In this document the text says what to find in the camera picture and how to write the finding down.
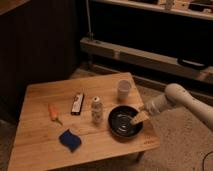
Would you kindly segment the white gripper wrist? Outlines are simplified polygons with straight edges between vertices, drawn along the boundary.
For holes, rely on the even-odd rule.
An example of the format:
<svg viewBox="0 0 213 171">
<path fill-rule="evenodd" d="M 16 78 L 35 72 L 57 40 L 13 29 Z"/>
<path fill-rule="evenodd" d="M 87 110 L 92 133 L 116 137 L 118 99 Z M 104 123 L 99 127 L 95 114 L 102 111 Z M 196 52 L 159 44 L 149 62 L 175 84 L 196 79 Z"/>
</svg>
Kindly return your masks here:
<svg viewBox="0 0 213 171">
<path fill-rule="evenodd" d="M 155 98 L 152 98 L 145 103 L 145 110 L 152 116 L 158 115 L 166 109 L 167 100 L 164 95 L 159 95 Z M 132 125 L 136 125 L 140 122 L 143 122 L 148 119 L 148 113 L 146 111 L 139 112 L 135 117 L 130 121 Z"/>
</svg>

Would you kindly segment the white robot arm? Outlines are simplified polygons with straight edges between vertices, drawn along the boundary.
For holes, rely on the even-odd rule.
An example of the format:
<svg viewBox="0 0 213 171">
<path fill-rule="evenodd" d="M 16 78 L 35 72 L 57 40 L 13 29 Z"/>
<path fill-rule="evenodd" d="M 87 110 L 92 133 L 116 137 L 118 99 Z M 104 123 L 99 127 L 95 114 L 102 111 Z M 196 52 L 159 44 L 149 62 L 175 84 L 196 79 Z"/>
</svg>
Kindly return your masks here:
<svg viewBox="0 0 213 171">
<path fill-rule="evenodd" d="M 146 102 L 130 123 L 136 125 L 147 120 L 149 116 L 159 115 L 163 111 L 175 108 L 178 105 L 187 108 L 213 132 L 213 107 L 199 101 L 184 87 L 176 83 L 168 84 L 161 95 Z"/>
</svg>

